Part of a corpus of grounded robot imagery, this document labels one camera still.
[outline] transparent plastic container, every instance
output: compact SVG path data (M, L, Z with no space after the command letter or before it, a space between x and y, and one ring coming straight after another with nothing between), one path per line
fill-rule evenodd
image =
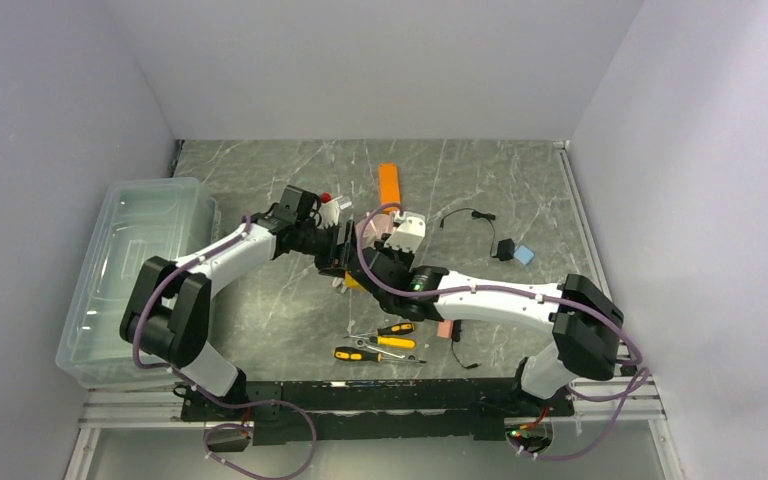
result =
M87 388L171 382L165 369L138 370L119 324L143 263L210 244L216 202L194 178L113 183L107 190L72 296L55 362ZM144 355L146 362L158 358Z

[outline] gray marble tabletop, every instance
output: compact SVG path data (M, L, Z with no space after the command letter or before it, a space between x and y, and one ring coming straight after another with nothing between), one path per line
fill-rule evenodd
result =
M288 184L349 195L352 216L379 205L378 164L399 166L405 209L426 215L428 230L414 265L439 265L470 276L517 283L556 282L567 273L593 278L572 199L551 142L453 140L187 141L176 177L201 180L219 202L222 228L244 213L265 211ZM512 238L535 253L523 267L489 256L492 231L468 212L497 216L496 240ZM424 365L347 364L334 360L349 333L374 331L400 318L383 313L363 291L332 288L308 257L292 253L240 278L216 298L211 341L250 380L347 380L508 377L549 341L524 328L464 322L462 341L418 323L413 351Z

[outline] black cable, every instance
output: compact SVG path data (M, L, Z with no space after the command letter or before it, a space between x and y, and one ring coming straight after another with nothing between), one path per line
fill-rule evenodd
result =
M172 395L175 395L178 398L187 398L187 386L186 385L175 385L175 387L172 389Z
M443 228L443 222L446 220L446 218L449 215L452 215L452 214L458 213L458 212L463 212L463 211L466 211L466 210L471 210L472 211L472 218L475 218L475 219L483 218L484 220L487 220L487 223L490 224L490 228L493 229L493 239L490 241L490 257L492 258L493 257L493 245L496 244L496 226L493 225L493 220L496 220L496 215L493 215L492 213L479 212L478 210L476 210L476 209L474 209L472 207L459 208L457 210L452 210L451 212L443 215L443 218L440 219L440 228Z
M458 362L458 365L461 366L464 370L472 370L473 368L478 368L481 366L480 363L470 363L469 365L464 365L463 362L461 362L461 359L458 358L458 354L455 353L455 340L452 340L452 356L455 357L455 360Z

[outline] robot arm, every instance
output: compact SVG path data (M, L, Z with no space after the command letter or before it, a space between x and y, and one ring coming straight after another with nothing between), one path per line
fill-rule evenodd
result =
M245 373L225 360L207 341L210 299L236 278L289 251L312 255L319 272L342 277L350 273L379 302L382 310L412 321L485 320L527 327L554 341L539 354L524 359L516 377L522 390L535 401L552 397L577 377L596 380L613 377L619 339L588 315L543 301L544 296L573 299L608 316L618 327L622 314L585 277L569 275L561 285L518 285L469 277L441 267L411 268L414 252L424 236L424 218L410 213L393 214L397 227L386 239L357 251L354 224L348 221L340 242L335 201L322 205L311 192L288 186L281 201L266 213L252 217L242 240L215 253L216 245L231 244L243 236L244 227L194 254L175 261L155 257L146 261L137 279L120 336L132 342L137 319L157 285L178 266L203 259L175 279L163 292L175 299L173 307L152 306L140 348L181 370L196 384L227 403L247 399ZM318 216L320 226L314 217ZM388 287L411 292L469 287L471 290L440 295L401 297L371 280L359 262L364 255L370 272ZM489 290L476 285L499 287ZM525 290L535 298L505 292L504 287Z

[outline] orange block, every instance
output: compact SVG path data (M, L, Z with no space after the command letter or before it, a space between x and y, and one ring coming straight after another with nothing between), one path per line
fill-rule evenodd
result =
M399 192L399 167L395 163L378 164L378 191L380 192L381 204L398 202L402 203L402 196ZM390 213L395 208L387 208L384 213Z

